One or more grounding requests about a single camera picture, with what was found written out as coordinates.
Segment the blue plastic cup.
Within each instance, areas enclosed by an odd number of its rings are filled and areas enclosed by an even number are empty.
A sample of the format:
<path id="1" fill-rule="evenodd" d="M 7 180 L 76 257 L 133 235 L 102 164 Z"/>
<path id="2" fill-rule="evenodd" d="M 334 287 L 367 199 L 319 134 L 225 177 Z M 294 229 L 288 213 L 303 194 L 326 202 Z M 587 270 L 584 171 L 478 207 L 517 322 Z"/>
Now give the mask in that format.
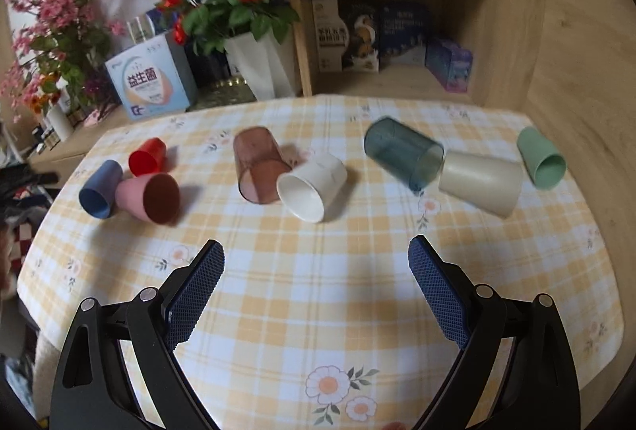
<path id="1" fill-rule="evenodd" d="M 79 192 L 79 202 L 84 211 L 96 219 L 108 219 L 122 178 L 123 168 L 117 161 L 104 161 Z"/>

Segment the pink plastic cup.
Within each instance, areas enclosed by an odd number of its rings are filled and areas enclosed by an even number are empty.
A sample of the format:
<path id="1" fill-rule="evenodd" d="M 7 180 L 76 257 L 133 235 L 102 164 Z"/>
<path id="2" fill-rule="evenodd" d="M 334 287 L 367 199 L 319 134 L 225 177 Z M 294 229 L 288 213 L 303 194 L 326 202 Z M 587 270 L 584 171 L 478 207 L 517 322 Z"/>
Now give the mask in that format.
<path id="1" fill-rule="evenodd" d="M 115 190 L 115 203 L 138 220 L 166 224 L 177 216 L 180 189 L 168 173 L 148 173 L 122 181 Z"/>

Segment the beige plastic cup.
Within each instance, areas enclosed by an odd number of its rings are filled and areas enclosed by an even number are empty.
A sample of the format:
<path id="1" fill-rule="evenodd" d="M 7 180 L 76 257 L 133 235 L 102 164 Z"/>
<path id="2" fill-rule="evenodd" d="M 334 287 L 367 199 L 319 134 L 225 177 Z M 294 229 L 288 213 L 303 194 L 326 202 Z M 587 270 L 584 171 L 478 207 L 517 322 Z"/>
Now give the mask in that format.
<path id="1" fill-rule="evenodd" d="M 520 163 L 448 151 L 440 173 L 439 190 L 474 207 L 507 218 L 523 185 Z"/>

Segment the green plastic cup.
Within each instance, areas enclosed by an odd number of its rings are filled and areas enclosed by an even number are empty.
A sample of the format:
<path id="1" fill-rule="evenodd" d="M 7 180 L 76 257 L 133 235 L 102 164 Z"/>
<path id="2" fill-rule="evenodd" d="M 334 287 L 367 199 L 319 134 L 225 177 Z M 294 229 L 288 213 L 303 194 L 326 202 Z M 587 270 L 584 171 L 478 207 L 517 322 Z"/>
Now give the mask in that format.
<path id="1" fill-rule="evenodd" d="M 537 189 L 552 190 L 564 178 L 567 171 L 565 158 L 537 128 L 523 128 L 516 145 L 528 176 Z"/>

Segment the red plastic cup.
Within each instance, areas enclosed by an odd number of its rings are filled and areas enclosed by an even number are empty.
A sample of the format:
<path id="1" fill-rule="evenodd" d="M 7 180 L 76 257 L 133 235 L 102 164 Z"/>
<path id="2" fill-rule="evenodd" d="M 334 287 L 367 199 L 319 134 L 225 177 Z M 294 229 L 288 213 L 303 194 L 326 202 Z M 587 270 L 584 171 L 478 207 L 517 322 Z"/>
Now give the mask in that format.
<path id="1" fill-rule="evenodd" d="M 167 147 L 157 137 L 144 141 L 141 146 L 129 154 L 128 169 L 134 177 L 160 173 L 163 170 Z"/>

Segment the transparent dark teal cup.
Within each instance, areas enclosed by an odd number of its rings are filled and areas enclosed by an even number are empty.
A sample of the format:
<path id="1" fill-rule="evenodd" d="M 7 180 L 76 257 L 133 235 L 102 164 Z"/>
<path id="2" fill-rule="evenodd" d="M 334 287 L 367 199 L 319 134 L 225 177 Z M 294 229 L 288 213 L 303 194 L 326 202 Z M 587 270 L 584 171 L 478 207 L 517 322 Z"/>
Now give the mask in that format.
<path id="1" fill-rule="evenodd" d="M 378 119 L 368 128 L 363 150 L 416 194 L 436 179 L 445 156 L 438 141 L 389 117 Z"/>

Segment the transparent brown cup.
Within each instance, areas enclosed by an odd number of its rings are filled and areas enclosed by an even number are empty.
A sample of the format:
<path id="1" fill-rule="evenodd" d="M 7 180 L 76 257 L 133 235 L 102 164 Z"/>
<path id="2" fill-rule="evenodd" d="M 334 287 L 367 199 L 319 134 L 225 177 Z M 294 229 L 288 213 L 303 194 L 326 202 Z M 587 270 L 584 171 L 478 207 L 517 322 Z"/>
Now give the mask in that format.
<path id="1" fill-rule="evenodd" d="M 270 130 L 264 126 L 242 130 L 234 138 L 233 151 L 240 195 L 253 204 L 277 202 L 277 179 L 291 167 Z"/>

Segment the white plastic cup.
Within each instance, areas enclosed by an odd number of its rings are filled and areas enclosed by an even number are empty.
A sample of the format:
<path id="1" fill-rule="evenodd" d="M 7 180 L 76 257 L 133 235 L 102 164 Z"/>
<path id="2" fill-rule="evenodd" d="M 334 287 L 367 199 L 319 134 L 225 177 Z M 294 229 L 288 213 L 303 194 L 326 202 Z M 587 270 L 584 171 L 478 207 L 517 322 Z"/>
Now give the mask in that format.
<path id="1" fill-rule="evenodd" d="M 279 199 L 302 221 L 320 223 L 347 180 L 344 163 L 324 153 L 277 178 Z"/>

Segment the yellow checkered tablecloth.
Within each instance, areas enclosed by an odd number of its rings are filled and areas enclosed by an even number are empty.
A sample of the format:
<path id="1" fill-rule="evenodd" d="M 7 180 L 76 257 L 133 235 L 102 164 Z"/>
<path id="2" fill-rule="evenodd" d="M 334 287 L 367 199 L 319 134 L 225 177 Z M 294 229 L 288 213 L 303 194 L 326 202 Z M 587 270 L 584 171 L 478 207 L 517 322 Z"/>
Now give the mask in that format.
<path id="1" fill-rule="evenodd" d="M 581 384 L 616 357 L 624 321 L 615 272 L 576 181 L 525 182 L 507 219 L 430 185 L 414 194 L 363 151 L 391 117 L 447 149 L 518 159 L 523 114 L 410 100 L 318 96 L 175 114 L 111 130 L 80 162 L 24 261 L 18 294 L 41 334 L 64 343 L 79 303 L 125 302 L 222 243 L 220 284 L 177 358 L 225 429 L 378 429 L 414 424 L 456 356 L 407 265 L 415 235 L 507 298 L 551 295 Z M 348 180 L 326 221 L 241 197 L 233 153 L 243 129 L 271 131 L 289 162 L 331 153 Z M 157 137 L 180 185 L 177 221 L 80 206 L 89 176 Z"/>

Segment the wooden sideboard cabinet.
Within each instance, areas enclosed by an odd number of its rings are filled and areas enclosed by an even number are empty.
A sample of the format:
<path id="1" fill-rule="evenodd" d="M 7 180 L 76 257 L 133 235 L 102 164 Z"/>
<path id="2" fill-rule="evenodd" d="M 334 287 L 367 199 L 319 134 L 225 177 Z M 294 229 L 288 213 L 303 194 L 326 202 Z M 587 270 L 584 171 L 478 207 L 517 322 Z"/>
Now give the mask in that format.
<path id="1" fill-rule="evenodd" d="M 122 107 L 114 109 L 103 121 L 92 127 L 80 125 L 66 140 L 58 142 L 53 149 L 28 158 L 31 168 L 37 173 L 57 173 L 55 188 L 61 189 L 80 165 L 93 145 L 111 129 L 132 124 Z"/>

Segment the small white bottle vase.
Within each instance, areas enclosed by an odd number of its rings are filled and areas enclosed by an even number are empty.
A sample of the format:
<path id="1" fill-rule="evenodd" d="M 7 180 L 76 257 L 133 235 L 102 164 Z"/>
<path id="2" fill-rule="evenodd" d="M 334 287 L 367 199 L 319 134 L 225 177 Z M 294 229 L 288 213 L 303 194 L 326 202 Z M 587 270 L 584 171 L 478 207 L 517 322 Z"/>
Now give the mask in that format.
<path id="1" fill-rule="evenodd" d="M 61 142 L 66 141 L 73 134 L 73 126 L 59 103 L 48 108 L 47 116 L 45 118 L 47 119 L 47 122 L 50 123 L 50 126 L 52 126 L 52 129 L 54 129 L 54 132 L 56 132 Z"/>

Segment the light blue probiotic box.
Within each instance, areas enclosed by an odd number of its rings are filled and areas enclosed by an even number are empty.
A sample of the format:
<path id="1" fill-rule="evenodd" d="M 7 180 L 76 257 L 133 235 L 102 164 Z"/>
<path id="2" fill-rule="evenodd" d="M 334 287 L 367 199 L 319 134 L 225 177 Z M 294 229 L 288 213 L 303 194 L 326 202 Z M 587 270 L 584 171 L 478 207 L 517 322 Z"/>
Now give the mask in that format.
<path id="1" fill-rule="evenodd" d="M 106 68 L 130 121 L 184 112 L 197 102 L 188 59 L 172 31 L 113 56 Z"/>

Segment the dark green patterned tin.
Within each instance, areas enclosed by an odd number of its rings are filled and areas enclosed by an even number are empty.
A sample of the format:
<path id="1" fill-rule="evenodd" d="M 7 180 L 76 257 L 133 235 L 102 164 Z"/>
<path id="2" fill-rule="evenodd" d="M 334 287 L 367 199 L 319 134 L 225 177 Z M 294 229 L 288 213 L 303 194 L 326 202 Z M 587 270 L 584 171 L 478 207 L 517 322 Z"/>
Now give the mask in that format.
<path id="1" fill-rule="evenodd" d="M 186 111 L 205 110 L 215 107 L 240 105 L 241 103 L 254 103 L 256 97 L 241 76 L 221 80 L 207 85 L 198 91 L 197 101 Z"/>

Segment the purple blue small box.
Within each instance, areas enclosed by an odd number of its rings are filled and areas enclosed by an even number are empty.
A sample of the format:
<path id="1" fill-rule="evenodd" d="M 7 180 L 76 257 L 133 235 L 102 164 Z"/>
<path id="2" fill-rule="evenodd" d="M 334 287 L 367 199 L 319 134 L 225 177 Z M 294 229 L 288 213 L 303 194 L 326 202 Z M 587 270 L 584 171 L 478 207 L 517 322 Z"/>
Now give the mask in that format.
<path id="1" fill-rule="evenodd" d="M 425 66 L 446 92 L 468 92 L 472 53 L 459 44 L 436 39 L 427 44 Z"/>

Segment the pink blossom branches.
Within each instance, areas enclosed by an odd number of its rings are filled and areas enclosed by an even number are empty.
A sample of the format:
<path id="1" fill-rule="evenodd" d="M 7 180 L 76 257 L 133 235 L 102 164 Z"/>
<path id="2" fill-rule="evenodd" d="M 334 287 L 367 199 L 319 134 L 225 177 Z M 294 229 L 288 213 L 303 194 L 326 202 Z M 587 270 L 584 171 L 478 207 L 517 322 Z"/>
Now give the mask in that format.
<path id="1" fill-rule="evenodd" d="M 73 108 L 101 108 L 112 100 L 103 64 L 123 26 L 107 21 L 98 0 L 6 0 L 31 22 L 12 36 L 14 62 L 3 74 L 1 94 L 12 107 L 44 117 L 62 94 Z"/>

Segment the white faceted vase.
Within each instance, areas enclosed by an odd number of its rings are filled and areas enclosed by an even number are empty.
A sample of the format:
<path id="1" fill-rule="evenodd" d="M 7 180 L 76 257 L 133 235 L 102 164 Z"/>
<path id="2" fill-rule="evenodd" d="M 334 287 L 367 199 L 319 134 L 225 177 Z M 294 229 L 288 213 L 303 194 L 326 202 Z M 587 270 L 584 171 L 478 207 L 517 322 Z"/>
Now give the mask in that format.
<path id="1" fill-rule="evenodd" d="M 272 33 L 259 41 L 244 33 L 227 39 L 225 51 L 257 101 L 295 97 L 301 91 L 293 33 L 283 43 Z"/>

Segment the dark printed box on shelf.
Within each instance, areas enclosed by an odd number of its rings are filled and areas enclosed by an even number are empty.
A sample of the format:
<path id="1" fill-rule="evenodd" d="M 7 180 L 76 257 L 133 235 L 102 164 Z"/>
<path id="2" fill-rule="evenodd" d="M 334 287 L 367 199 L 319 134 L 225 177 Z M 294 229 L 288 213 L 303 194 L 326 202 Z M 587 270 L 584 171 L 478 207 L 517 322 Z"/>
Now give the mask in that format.
<path id="1" fill-rule="evenodd" d="M 376 9 L 363 2 L 346 3 L 343 11 L 348 30 L 347 49 L 342 57 L 344 71 L 379 72 L 380 29 Z"/>

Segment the white product box on shelf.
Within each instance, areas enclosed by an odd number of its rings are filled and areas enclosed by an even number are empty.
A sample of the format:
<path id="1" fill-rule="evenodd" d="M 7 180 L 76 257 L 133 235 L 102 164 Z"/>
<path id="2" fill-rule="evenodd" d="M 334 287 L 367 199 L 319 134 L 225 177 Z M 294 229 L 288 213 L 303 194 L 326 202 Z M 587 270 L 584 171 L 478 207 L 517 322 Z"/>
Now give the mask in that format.
<path id="1" fill-rule="evenodd" d="M 349 31 L 339 16 L 339 1 L 312 0 L 318 67 L 321 72 L 342 72 Z"/>

